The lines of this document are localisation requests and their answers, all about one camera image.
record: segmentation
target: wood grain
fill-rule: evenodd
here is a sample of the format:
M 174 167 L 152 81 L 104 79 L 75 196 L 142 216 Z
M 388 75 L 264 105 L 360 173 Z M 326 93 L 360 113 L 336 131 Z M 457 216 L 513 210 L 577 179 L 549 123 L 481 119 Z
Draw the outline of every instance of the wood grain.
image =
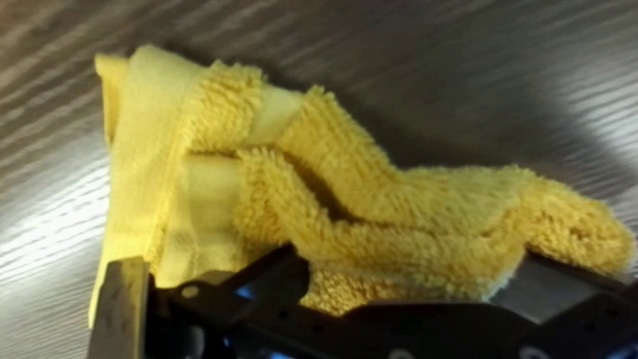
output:
M 108 206 L 96 51 L 154 41 L 320 81 L 400 163 L 531 165 L 638 228 L 637 23 L 633 0 L 3 0 L 0 356 L 87 352 Z

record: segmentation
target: fuzzy yellow fabric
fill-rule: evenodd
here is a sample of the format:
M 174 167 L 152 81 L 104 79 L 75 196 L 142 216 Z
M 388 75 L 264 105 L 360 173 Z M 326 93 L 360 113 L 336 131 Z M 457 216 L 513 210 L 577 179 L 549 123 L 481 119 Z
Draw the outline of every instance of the fuzzy yellow fabric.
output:
M 96 288 L 114 258 L 142 254 L 176 286 L 288 240 L 312 262 L 304 302 L 330 312 L 487 298 L 529 248 L 603 274 L 635 260 L 605 202 L 521 167 L 398 169 L 324 87 L 152 45 L 96 67 L 112 155 Z

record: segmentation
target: wooden table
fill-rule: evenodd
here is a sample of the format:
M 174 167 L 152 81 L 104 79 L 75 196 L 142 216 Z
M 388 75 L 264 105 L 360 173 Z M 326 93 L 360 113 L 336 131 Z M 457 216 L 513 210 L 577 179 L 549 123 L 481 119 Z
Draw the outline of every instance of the wooden table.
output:
M 108 206 L 96 51 L 336 89 L 404 165 L 523 163 L 638 226 L 635 0 L 3 0 L 0 356 L 87 352 Z M 577 288 L 533 274 L 515 300 Z

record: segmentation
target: yellow cloth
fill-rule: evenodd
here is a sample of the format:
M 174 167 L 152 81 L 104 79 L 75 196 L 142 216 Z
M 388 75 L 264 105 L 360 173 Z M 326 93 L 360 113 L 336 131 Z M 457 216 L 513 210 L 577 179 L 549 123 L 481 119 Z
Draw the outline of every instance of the yellow cloth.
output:
M 152 45 L 98 55 L 112 196 L 104 254 L 144 254 L 160 286 L 238 270 L 292 240 L 306 304 L 487 298 L 527 248 L 603 274 L 635 260 L 611 208 L 521 167 L 398 169 L 324 87 L 202 67 Z

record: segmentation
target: smooth yellow fabric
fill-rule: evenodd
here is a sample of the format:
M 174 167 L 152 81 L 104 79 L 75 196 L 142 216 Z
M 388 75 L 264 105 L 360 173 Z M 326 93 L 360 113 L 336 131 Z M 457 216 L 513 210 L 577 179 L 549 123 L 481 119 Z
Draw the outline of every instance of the smooth yellow fabric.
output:
M 487 298 L 527 248 L 603 274 L 635 260 L 611 208 L 521 167 L 398 169 L 324 87 L 196 65 L 152 45 L 98 55 L 112 198 L 108 260 L 144 254 L 160 286 L 238 270 L 292 240 L 306 304 Z

